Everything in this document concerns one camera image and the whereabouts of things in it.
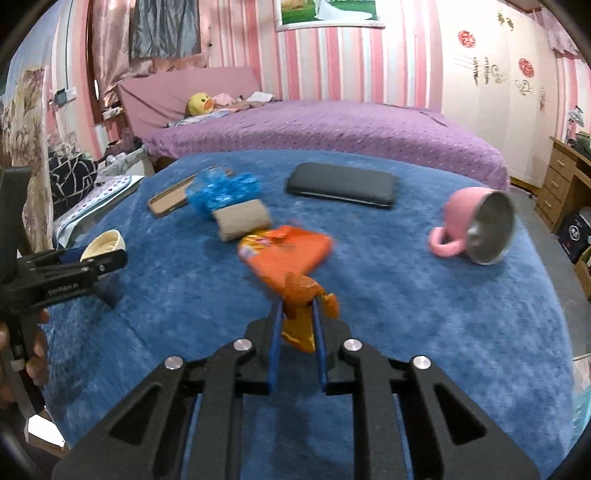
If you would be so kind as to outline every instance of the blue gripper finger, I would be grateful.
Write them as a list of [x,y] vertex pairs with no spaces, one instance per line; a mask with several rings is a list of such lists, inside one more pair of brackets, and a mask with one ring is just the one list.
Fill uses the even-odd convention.
[[279,301],[273,320],[273,333],[269,346],[269,365],[267,385],[272,393],[279,378],[279,359],[281,355],[281,331],[283,330],[283,302]]
[[328,371],[326,369],[326,344],[324,342],[324,332],[322,322],[320,321],[320,310],[318,301],[312,301],[312,328],[314,331],[314,347],[316,351],[316,365],[318,366],[318,381],[320,388],[326,392],[326,385],[329,382]]

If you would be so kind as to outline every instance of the white wardrobe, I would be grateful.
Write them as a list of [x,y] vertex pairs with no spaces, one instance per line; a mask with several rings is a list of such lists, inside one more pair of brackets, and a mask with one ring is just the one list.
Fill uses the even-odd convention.
[[[556,58],[545,29],[496,0],[439,0],[438,9],[443,114],[498,148],[512,177],[541,187],[550,161],[549,137],[556,131],[558,105]],[[474,47],[462,46],[458,39],[461,31],[473,35]],[[478,85],[473,77],[474,57],[478,60]],[[531,64],[533,77],[523,74],[521,59]],[[529,91],[525,91],[525,80]]]

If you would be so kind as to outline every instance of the small bowl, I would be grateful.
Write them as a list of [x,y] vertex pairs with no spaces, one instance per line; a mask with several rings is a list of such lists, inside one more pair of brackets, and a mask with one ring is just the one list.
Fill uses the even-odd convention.
[[125,241],[117,230],[109,230],[96,237],[88,247],[82,252],[80,261],[97,255],[114,252],[115,250],[125,250]]

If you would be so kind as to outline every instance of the pink mug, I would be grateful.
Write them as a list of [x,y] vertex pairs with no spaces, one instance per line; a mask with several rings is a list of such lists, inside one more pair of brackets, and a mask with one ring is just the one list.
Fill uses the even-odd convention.
[[443,217],[445,227],[435,227],[428,238],[438,257],[465,252],[474,263],[490,265],[505,255],[515,226],[515,210],[506,193],[484,187],[458,190],[444,205]]

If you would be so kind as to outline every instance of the bed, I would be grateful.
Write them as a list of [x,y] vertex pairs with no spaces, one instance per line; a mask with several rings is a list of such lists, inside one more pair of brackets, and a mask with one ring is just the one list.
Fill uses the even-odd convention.
[[246,98],[259,85],[248,67],[180,70],[126,79],[118,85],[129,125],[151,155],[328,150],[451,171],[495,189],[509,186],[504,159],[496,148],[427,109],[288,100],[209,122],[165,128],[183,117],[188,98],[200,90]]

